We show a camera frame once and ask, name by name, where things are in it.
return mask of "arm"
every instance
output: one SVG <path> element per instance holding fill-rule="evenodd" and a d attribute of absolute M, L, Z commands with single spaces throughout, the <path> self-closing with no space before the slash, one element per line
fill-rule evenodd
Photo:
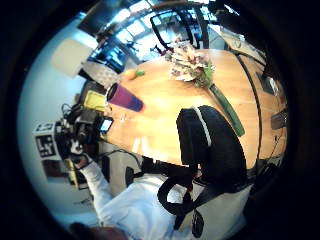
<path fill-rule="evenodd" d="M 110 187 L 107 180 L 104 178 L 100 167 L 92 159 L 81 159 L 76 167 L 80 169 L 85 176 L 89 189 L 93 195 L 93 204 L 97 212 L 98 218 L 102 220 L 102 209 L 112 199 Z"/>

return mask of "white shirt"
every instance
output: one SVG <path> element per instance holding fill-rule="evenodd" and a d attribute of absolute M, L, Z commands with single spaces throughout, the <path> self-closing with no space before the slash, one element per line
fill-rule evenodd
<path fill-rule="evenodd" d="M 128 239 L 194 239 L 190 228 L 184 231 L 173 229 L 176 217 L 159 203 L 157 192 L 163 180 L 155 175 L 145 174 L 113 198 L 109 183 L 95 162 L 81 172 L 86 177 L 95 210 L 103 225 L 121 229 Z M 183 194 L 182 189 L 173 189 L 168 201 L 181 203 Z"/>

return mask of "black strap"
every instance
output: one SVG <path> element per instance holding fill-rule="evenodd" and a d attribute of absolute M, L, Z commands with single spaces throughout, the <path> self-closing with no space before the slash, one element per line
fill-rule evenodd
<path fill-rule="evenodd" d="M 158 191 L 158 199 L 162 206 L 171 214 L 176 216 L 183 216 L 187 213 L 191 212 L 195 208 L 201 206 L 202 204 L 210 201 L 211 199 L 221 195 L 225 191 L 223 188 L 218 186 L 206 185 L 203 191 L 200 193 L 198 198 L 195 201 L 190 201 L 186 203 L 172 203 L 168 202 L 167 196 L 170 190 L 176 185 L 186 181 L 192 182 L 193 176 L 186 175 L 186 176 L 174 176 L 168 178 L 162 186 L 159 188 Z"/>
<path fill-rule="evenodd" d="M 186 202 L 190 202 L 192 201 L 191 200 L 191 195 L 190 195 L 190 192 L 187 191 L 184 196 L 183 196 L 183 200 L 182 200 L 182 203 L 186 203 Z M 175 221 L 175 224 L 174 224 L 174 229 L 178 230 L 183 222 L 183 220 L 185 219 L 186 215 L 182 215 L 182 216 L 177 216 L 176 217 L 176 221 Z"/>

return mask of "black office chair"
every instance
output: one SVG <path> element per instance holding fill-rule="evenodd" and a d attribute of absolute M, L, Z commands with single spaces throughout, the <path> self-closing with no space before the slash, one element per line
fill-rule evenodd
<path fill-rule="evenodd" d="M 160 25 L 157 25 L 157 19 L 161 19 Z M 180 11 L 169 10 L 156 14 L 150 18 L 150 22 L 159 42 L 166 50 L 172 50 L 170 44 L 172 44 L 173 41 L 172 39 L 166 39 L 167 36 L 165 36 L 161 30 L 165 30 L 166 33 L 170 31 L 169 34 L 173 34 L 174 37 L 177 37 L 180 34 L 182 36 L 182 41 L 189 41 L 190 44 L 193 44 L 193 35 L 190 26 L 185 16 Z"/>

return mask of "cable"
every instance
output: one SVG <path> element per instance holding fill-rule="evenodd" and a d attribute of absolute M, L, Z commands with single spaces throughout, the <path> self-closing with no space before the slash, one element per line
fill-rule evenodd
<path fill-rule="evenodd" d="M 113 150 L 113 151 L 111 151 L 111 152 L 100 153 L 100 154 L 99 154 L 99 157 L 100 157 L 100 156 L 109 156 L 109 155 L 114 154 L 114 153 L 117 153 L 117 152 L 127 153 L 127 154 L 129 154 L 130 156 L 132 156 L 132 157 L 135 159 L 135 161 L 137 162 L 137 165 L 138 165 L 139 169 L 141 170 L 141 164 L 140 164 L 140 162 L 139 162 L 139 159 L 138 159 L 133 153 L 128 152 L 128 151 L 123 150 L 123 149 L 117 149 L 117 150 Z"/>

